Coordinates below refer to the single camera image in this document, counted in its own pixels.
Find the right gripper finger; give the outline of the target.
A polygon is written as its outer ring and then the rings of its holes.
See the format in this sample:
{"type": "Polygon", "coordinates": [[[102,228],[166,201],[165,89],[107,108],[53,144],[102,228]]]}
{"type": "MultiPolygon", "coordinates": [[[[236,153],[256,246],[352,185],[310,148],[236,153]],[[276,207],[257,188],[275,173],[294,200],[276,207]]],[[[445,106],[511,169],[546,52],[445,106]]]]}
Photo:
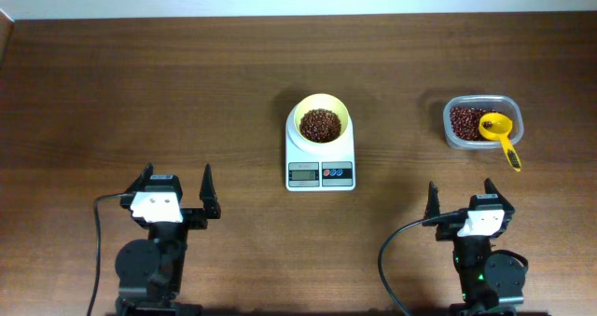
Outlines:
{"type": "Polygon", "coordinates": [[[440,205],[438,199],[438,188],[433,181],[429,182],[427,203],[423,219],[428,223],[435,223],[440,216],[440,205]]]}
{"type": "Polygon", "coordinates": [[[483,185],[486,195],[495,195],[496,197],[500,196],[500,192],[497,190],[496,186],[490,178],[486,178],[484,180],[483,185]]]}

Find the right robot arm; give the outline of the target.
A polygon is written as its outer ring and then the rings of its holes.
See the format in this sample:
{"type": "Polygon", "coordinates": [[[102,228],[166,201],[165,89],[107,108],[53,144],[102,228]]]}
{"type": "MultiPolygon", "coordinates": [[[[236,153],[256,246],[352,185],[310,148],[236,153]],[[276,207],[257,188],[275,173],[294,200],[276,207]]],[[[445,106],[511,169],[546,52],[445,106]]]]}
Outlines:
{"type": "Polygon", "coordinates": [[[466,208],[440,211],[438,188],[430,183],[423,219],[436,229],[437,241],[453,244],[452,263],[463,302],[449,306],[450,315],[515,315],[523,303],[528,260],[508,250],[495,250],[493,240],[507,230],[515,209],[490,179],[484,192],[466,208]]]}

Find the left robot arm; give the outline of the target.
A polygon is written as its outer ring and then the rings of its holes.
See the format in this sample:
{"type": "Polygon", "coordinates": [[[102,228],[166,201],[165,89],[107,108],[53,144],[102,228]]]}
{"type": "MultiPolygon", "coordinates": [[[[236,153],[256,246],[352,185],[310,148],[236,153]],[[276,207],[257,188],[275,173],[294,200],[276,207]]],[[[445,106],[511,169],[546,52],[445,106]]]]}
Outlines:
{"type": "Polygon", "coordinates": [[[119,278],[118,315],[199,316],[202,307],[176,301],[181,291],[191,230],[204,230],[210,220],[221,216],[212,170],[204,168],[200,208],[183,208],[182,186],[177,176],[155,174],[147,164],[125,190],[120,206],[148,232],[118,252],[115,271],[119,278]]]}

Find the yellow plastic measuring scoop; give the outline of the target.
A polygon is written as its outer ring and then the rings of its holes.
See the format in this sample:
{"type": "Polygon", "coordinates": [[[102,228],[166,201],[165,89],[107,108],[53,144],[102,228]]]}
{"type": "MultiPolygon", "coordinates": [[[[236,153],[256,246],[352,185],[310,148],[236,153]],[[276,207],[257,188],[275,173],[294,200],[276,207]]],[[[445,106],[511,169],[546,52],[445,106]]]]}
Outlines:
{"type": "Polygon", "coordinates": [[[479,122],[479,132],[488,141],[498,142],[504,151],[510,167],[516,171],[521,171],[521,160],[509,140],[509,134],[513,129],[513,121],[500,113],[488,113],[484,115],[479,122]],[[483,122],[492,122],[493,126],[486,130],[482,127],[483,122]]]}

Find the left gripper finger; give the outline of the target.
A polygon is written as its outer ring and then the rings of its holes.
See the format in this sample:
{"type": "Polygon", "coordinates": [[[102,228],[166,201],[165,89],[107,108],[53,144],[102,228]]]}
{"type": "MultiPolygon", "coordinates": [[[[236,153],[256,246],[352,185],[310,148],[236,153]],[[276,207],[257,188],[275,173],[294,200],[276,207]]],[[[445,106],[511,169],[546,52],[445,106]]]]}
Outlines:
{"type": "Polygon", "coordinates": [[[201,180],[200,200],[207,219],[219,219],[221,207],[215,192],[212,169],[209,164],[205,165],[201,180]]]}
{"type": "Polygon", "coordinates": [[[137,192],[142,191],[150,177],[153,175],[154,166],[151,162],[147,163],[140,175],[132,182],[132,184],[125,190],[126,195],[134,196],[137,192]]]}

